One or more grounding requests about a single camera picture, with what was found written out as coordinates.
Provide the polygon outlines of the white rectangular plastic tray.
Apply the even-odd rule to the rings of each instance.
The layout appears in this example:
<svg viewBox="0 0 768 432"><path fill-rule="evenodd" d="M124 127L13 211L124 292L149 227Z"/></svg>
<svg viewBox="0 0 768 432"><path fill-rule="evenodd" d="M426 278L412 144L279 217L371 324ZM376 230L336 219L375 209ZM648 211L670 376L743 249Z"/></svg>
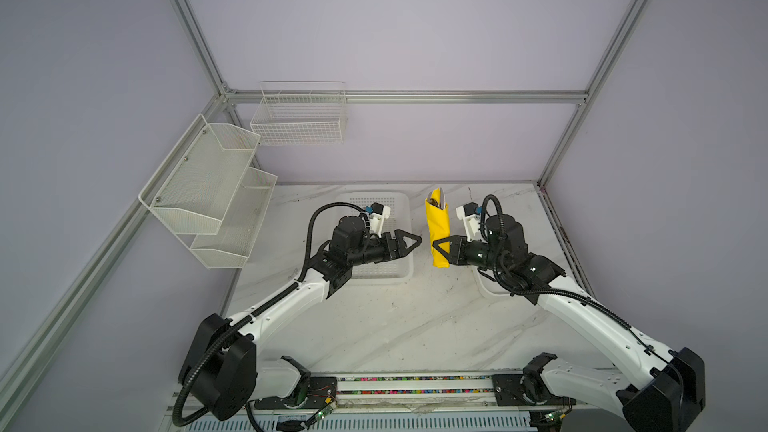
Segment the white rectangular plastic tray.
<svg viewBox="0 0 768 432"><path fill-rule="evenodd" d="M497 300L510 297L510 292L495 282L492 275L474 269L473 276L479 292L484 298Z"/></svg>

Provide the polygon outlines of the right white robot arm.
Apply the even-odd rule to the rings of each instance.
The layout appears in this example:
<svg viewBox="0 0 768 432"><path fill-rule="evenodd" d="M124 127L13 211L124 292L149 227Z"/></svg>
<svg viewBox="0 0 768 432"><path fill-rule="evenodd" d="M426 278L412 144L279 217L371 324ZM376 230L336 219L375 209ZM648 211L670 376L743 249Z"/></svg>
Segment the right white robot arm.
<svg viewBox="0 0 768 432"><path fill-rule="evenodd" d="M523 369L517 397L533 405L568 398L623 418L635 431L685 431L704 410L705 363L689 348L673 350L589 295L551 259L530 251L523 226L487 195L457 210L464 234L450 232L444 204L425 202L438 266L470 266L512 297L560 318L614 366L576 366L554 353Z"/></svg>

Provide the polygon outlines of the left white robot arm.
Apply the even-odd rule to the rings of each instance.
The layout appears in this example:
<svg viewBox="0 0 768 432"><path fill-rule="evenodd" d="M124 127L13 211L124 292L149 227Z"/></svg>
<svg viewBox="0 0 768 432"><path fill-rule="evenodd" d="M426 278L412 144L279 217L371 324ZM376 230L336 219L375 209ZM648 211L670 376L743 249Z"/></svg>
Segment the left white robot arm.
<svg viewBox="0 0 768 432"><path fill-rule="evenodd" d="M178 380L172 423L186 427L207 414L225 421L251 403L276 399L290 408L310 395L310 371L290 356L260 361L259 347L345 286L355 267L408 257L421 236L383 229L390 210L353 205L330 239L305 248L298 276L261 302L230 317L213 313L199 325Z"/></svg>

